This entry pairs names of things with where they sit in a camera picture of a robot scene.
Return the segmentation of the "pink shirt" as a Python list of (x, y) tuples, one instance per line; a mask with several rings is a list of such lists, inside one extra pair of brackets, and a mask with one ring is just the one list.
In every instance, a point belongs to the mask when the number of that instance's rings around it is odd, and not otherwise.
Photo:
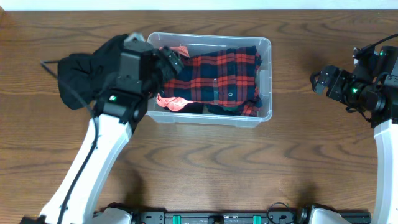
[[(184, 57), (190, 57), (187, 48), (184, 46), (171, 47), (170, 49)], [(185, 100), (181, 97), (164, 98), (161, 97), (160, 94), (158, 94), (156, 97), (156, 103), (163, 108), (167, 107), (171, 111), (180, 111), (186, 105), (191, 104), (193, 102)]]

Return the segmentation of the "red navy plaid shirt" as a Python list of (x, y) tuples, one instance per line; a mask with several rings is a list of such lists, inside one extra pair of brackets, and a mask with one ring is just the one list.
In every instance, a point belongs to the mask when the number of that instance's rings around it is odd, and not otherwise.
[(262, 101), (256, 73), (262, 58), (255, 46), (184, 57), (183, 70), (158, 94), (193, 103), (239, 106), (240, 116), (257, 117)]

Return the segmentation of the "black hooded garment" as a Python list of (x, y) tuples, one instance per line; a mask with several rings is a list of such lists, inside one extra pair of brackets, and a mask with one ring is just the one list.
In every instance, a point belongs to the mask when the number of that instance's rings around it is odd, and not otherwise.
[(120, 54), (127, 34), (109, 39), (92, 54), (74, 53), (58, 61), (58, 89), (63, 103), (71, 110), (83, 105), (72, 95), (75, 90), (89, 104), (100, 94), (107, 76), (119, 70)]

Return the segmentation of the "navy garment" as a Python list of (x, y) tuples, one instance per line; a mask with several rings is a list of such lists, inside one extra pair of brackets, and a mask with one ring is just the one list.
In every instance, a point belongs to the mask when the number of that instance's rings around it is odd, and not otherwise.
[(224, 106), (219, 106), (219, 105), (206, 105), (207, 110), (210, 113), (216, 114), (216, 115), (225, 115), (225, 116), (239, 116), (240, 112), (239, 111), (226, 111), (223, 109)]

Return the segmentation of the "green garment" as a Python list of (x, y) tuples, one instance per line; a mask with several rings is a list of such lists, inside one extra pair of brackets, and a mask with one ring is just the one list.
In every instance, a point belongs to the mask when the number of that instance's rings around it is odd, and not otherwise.
[(234, 107), (223, 107), (223, 109), (226, 110), (226, 111), (238, 111), (238, 110), (240, 110), (240, 109), (239, 109), (239, 106), (234, 106)]

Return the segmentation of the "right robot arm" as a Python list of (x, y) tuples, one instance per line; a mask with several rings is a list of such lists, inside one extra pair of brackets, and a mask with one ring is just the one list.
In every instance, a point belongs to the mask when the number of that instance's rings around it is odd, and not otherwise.
[(310, 76), (312, 90), (346, 105), (374, 130), (377, 147), (376, 203), (372, 223), (397, 223), (397, 47), (354, 49), (354, 70), (327, 65)]

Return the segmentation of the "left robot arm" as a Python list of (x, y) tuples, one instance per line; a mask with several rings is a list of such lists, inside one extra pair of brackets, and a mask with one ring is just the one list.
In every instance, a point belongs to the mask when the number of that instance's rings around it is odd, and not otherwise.
[(62, 184), (37, 218), (23, 223), (131, 223), (132, 213), (113, 205), (95, 210), (119, 153), (145, 116), (148, 101), (183, 68), (180, 55), (153, 47), (139, 34), (113, 37), (92, 54), (57, 61), (62, 101), (86, 108), (90, 122)]

